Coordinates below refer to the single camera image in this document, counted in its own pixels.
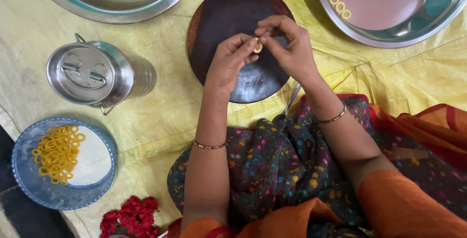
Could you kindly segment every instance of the floral print fabric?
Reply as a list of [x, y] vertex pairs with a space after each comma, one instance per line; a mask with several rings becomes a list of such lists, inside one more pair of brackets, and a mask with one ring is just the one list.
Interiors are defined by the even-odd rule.
[[[429, 196], [467, 219], [467, 176], [438, 159], [423, 145], [400, 133], [375, 129], [365, 96], [341, 95], [348, 111], [376, 141], [400, 172]], [[227, 128], [231, 208], [245, 223], [263, 218], [284, 206], [318, 197], [346, 224], [315, 223], [308, 237], [367, 237], [357, 227], [370, 229], [350, 182], [339, 170], [304, 96], [296, 118], [286, 120], [283, 132], [261, 120], [255, 130]], [[184, 178], [190, 149], [169, 171], [167, 184], [183, 213]]]

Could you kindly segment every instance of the red flower garland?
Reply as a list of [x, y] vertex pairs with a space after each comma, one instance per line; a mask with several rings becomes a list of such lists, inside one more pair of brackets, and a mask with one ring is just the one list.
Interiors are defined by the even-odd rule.
[[120, 225], [128, 229], [128, 233], [138, 238], [155, 238], [159, 232], [159, 226], [154, 224], [153, 212], [157, 210], [157, 202], [153, 197], [140, 200], [137, 196], [131, 196], [120, 210], [109, 211], [104, 214], [100, 223], [102, 234], [100, 238], [108, 238], [110, 233], [117, 228], [117, 220]]

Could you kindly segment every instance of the dark wooden board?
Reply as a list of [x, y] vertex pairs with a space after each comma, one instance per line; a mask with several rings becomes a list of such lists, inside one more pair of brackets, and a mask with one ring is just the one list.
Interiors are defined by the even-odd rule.
[[[196, 78], [204, 85], [217, 45], [238, 33], [254, 35], [258, 21], [270, 15], [293, 18], [282, 0], [204, 0], [190, 23], [187, 52]], [[277, 40], [284, 47], [283, 37]], [[271, 52], [264, 47], [257, 62], [242, 68], [230, 102], [253, 103], [276, 93], [289, 79]]]

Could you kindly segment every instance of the spoon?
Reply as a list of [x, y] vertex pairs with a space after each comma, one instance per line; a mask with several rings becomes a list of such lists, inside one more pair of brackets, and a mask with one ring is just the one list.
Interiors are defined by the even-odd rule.
[[292, 104], [293, 100], [295, 99], [296, 95], [300, 91], [301, 87], [302, 86], [299, 83], [296, 84], [295, 88], [293, 89], [292, 96], [290, 96], [289, 103], [287, 103], [287, 106], [285, 106], [284, 111], [282, 113], [280, 113], [279, 115], [277, 115], [272, 120], [272, 123], [274, 124], [274, 126], [276, 127], [276, 129], [278, 131], [283, 131], [284, 130], [284, 128], [285, 128], [285, 112], [287, 112], [287, 110], [289, 109], [289, 107]]

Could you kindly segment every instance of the container lid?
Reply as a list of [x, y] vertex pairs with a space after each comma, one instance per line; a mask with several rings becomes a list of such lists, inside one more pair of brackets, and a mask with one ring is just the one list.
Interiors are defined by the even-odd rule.
[[62, 98], [90, 105], [112, 91], [115, 69], [110, 58], [99, 49], [86, 43], [73, 43], [58, 48], [50, 56], [47, 78]]

